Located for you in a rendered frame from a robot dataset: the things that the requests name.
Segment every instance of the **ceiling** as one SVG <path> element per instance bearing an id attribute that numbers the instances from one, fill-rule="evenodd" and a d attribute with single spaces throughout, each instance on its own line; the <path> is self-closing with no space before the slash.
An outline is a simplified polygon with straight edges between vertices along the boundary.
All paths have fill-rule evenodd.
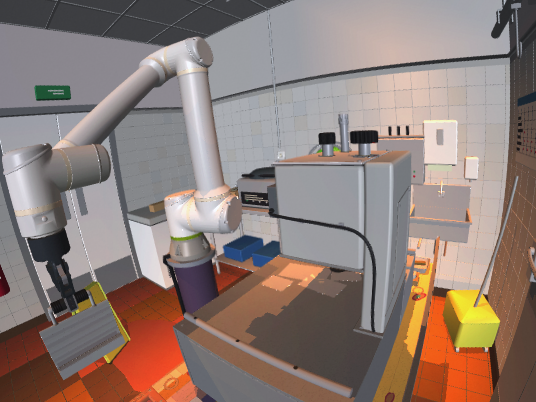
<path id="1" fill-rule="evenodd" d="M 291 0 L 0 0 L 0 23 L 167 46 Z"/>

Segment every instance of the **faucet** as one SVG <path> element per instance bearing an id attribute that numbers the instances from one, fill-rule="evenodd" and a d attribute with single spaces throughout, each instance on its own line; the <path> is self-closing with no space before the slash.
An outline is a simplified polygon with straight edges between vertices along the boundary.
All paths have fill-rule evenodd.
<path id="1" fill-rule="evenodd" d="M 445 192 L 443 191 L 443 180 L 441 180 L 441 182 L 439 183 L 439 185 L 441 186 L 440 187 L 440 190 L 438 191 L 438 197 L 444 197 L 445 196 Z"/>

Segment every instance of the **ceiling tile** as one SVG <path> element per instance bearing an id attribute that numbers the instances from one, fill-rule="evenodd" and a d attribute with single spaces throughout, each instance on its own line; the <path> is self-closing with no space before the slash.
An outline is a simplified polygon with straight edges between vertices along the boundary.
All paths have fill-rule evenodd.
<path id="1" fill-rule="evenodd" d="M 65 0 L 67 3 L 79 4 L 81 6 L 100 8 L 101 10 L 122 13 L 134 0 Z"/>
<path id="2" fill-rule="evenodd" d="M 53 2 L 43 0 L 2 1 L 0 22 L 44 28 L 54 8 Z"/>
<path id="3" fill-rule="evenodd" d="M 116 19 L 116 14 L 59 3 L 49 28 L 102 35 Z"/>
<path id="4" fill-rule="evenodd" d="M 267 8 L 279 6 L 280 4 L 284 3 L 284 1 L 279 1 L 279 0 L 254 0 L 254 1 L 255 3 L 259 3 Z"/>
<path id="5" fill-rule="evenodd" d="M 164 29 L 166 29 L 166 27 L 161 24 L 123 16 L 114 24 L 105 36 L 138 42 L 148 42 Z"/>
<path id="6" fill-rule="evenodd" d="M 176 26 L 211 35 L 238 21 L 240 21 L 238 18 L 203 7 L 190 14 Z"/>
<path id="7" fill-rule="evenodd" d="M 185 31 L 184 29 L 171 27 L 167 31 L 154 38 L 150 43 L 155 45 L 169 46 L 173 43 L 180 42 L 181 40 L 188 39 L 196 35 L 197 34 Z"/>
<path id="8" fill-rule="evenodd" d="M 249 0 L 214 0 L 208 6 L 242 19 L 265 10 Z"/>
<path id="9" fill-rule="evenodd" d="M 138 0 L 127 15 L 174 24 L 199 7 L 187 0 Z"/>

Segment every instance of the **purple pedestal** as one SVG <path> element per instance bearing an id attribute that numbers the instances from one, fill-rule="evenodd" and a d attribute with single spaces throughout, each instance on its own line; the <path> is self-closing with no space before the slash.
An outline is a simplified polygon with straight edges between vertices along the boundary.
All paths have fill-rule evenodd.
<path id="1" fill-rule="evenodd" d="M 184 308 L 194 313 L 219 296 L 212 260 L 191 268 L 174 268 Z"/>

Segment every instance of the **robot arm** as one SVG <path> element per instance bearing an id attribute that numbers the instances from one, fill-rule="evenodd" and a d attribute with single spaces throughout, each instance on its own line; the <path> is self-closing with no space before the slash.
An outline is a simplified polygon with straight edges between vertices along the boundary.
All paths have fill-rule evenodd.
<path id="1" fill-rule="evenodd" d="M 202 38 L 190 38 L 161 49 L 97 105 L 52 148 L 34 145 L 7 153 L 4 174 L 17 223 L 28 238 L 36 261 L 47 269 L 69 308 L 76 308 L 68 266 L 67 220 L 61 192 L 107 180 L 111 163 L 100 145 L 154 87 L 177 76 L 197 190 L 166 197 L 172 237 L 171 256 L 195 261 L 210 253 L 202 232 L 229 233 L 241 219 L 241 205 L 223 181 L 208 67 L 212 51 Z"/>

